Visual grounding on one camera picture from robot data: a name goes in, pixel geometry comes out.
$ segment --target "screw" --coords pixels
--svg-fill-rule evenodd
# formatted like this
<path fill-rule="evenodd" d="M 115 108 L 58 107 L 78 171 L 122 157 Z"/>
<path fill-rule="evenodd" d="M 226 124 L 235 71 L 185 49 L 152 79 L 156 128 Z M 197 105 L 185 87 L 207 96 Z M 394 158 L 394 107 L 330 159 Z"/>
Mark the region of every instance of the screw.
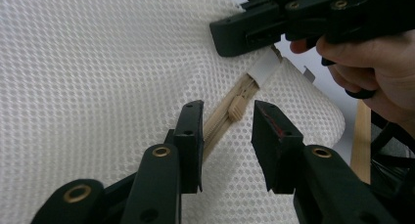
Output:
<path fill-rule="evenodd" d="M 340 0 L 340 1 L 337 1 L 337 2 L 335 3 L 335 7 L 336 7 L 337 9 L 342 9 L 342 8 L 344 8 L 346 5 L 347 5 L 347 1 L 346 1 L 346 0 Z"/>
<path fill-rule="evenodd" d="M 325 157 L 325 158 L 327 158 L 327 157 L 331 157 L 332 156 L 332 154 L 329 151 L 325 150 L 325 149 L 316 148 L 316 149 L 313 149 L 312 152 L 316 156 L 318 156 L 318 157 Z"/>
<path fill-rule="evenodd" d="M 68 203 L 80 202 L 91 194 L 91 187 L 85 184 L 74 186 L 64 194 L 64 201 Z"/>
<path fill-rule="evenodd" d="M 290 9 L 296 9 L 300 6 L 298 2 L 293 2 L 289 5 Z"/>
<path fill-rule="evenodd" d="M 159 147 L 153 150 L 153 156 L 165 157 L 170 154 L 170 149 L 167 147 Z"/>

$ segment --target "wooden stick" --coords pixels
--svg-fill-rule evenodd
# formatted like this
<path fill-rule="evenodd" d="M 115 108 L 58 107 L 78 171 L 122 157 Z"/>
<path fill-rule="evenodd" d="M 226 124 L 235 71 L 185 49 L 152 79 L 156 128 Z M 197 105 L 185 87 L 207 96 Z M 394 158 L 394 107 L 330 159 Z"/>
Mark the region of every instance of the wooden stick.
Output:
<path fill-rule="evenodd" d="M 362 182 L 370 184 L 370 143 L 371 143 L 370 109 L 359 100 L 354 122 L 354 139 L 351 151 L 351 170 Z"/>

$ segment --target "white mesh fabric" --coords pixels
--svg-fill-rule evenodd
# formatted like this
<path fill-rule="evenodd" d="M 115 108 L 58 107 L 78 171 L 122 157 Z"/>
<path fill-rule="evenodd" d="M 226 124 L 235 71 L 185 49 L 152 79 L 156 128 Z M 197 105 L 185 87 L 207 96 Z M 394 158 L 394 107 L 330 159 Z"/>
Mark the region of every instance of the white mesh fabric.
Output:
<path fill-rule="evenodd" d="M 204 100 L 206 119 L 262 53 L 217 56 L 208 24 L 239 11 L 229 0 L 0 0 L 0 223 L 29 222 L 74 179 L 108 186 L 135 172 L 185 103 Z M 338 109 L 281 71 L 256 97 L 307 143 L 333 146 Z M 251 103 L 205 164 L 205 191 L 184 197 L 184 223 L 297 222 L 292 196 L 265 192 L 252 114 Z"/>

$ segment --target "white plastic piece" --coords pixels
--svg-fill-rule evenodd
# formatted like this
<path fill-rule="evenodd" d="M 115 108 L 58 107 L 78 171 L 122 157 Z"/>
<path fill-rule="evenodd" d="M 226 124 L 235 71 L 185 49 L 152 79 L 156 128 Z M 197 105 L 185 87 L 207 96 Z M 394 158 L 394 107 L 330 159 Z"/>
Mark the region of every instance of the white plastic piece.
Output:
<path fill-rule="evenodd" d="M 281 62 L 278 56 L 273 50 L 269 49 L 248 71 L 248 75 L 250 75 L 259 88 L 261 88 L 269 76 L 271 76 L 278 69 L 277 67 L 280 66 Z"/>

